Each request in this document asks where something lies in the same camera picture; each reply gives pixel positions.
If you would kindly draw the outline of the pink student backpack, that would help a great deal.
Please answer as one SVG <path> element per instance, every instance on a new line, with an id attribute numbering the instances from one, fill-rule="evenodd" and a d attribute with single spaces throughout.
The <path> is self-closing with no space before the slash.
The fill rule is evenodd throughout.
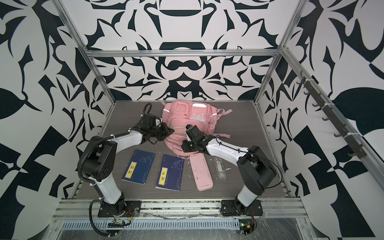
<path id="1" fill-rule="evenodd" d="M 165 139 L 166 146 L 178 157 L 187 159 L 194 152 L 185 153 L 182 143 L 187 139 L 186 126 L 197 126 L 206 135 L 213 135 L 218 120 L 233 110 L 217 109 L 216 107 L 199 102 L 174 101 L 164 103 L 162 121 L 174 132 Z"/>

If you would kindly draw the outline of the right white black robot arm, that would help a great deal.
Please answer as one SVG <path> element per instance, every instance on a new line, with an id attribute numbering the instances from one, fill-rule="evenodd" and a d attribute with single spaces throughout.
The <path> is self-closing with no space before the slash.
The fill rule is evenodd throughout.
<path id="1" fill-rule="evenodd" d="M 235 198 L 235 203 L 243 209 L 249 208 L 259 196 L 272 187 L 272 181 L 282 174 L 280 168 L 257 146 L 235 146 L 194 128 L 187 130 L 186 135 L 187 139 L 182 143 L 184 152 L 218 157 L 238 167 L 244 186 Z"/>

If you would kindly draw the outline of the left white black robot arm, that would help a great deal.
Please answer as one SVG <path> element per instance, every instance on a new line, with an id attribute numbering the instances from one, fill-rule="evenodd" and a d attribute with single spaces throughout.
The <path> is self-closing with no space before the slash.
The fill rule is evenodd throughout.
<path id="1" fill-rule="evenodd" d="M 173 133 L 173 129 L 161 122 L 153 126 L 140 126 L 108 137 L 95 136 L 91 138 L 78 161 L 78 177 L 97 190 L 102 203 L 111 206 L 117 205 L 125 199 L 113 177 L 117 153 L 141 145 L 151 138 L 156 138 L 158 142 L 163 141 Z"/>

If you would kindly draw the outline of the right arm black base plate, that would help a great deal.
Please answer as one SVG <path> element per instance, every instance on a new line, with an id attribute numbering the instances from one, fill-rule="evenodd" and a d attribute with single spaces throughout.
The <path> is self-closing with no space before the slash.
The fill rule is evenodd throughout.
<path id="1" fill-rule="evenodd" d="M 225 217 L 230 216 L 262 216 L 263 208 L 259 200 L 254 200 L 248 207 L 234 200 L 222 200 L 220 212 Z"/>

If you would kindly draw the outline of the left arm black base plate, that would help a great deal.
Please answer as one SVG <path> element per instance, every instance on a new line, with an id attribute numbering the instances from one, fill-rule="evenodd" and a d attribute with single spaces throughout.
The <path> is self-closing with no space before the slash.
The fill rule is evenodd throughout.
<path id="1" fill-rule="evenodd" d="M 111 205 L 101 201 L 101 206 L 98 212 L 99 218 L 112 217 L 133 217 L 141 211 L 141 201 L 122 201 L 119 200 L 116 204 Z"/>

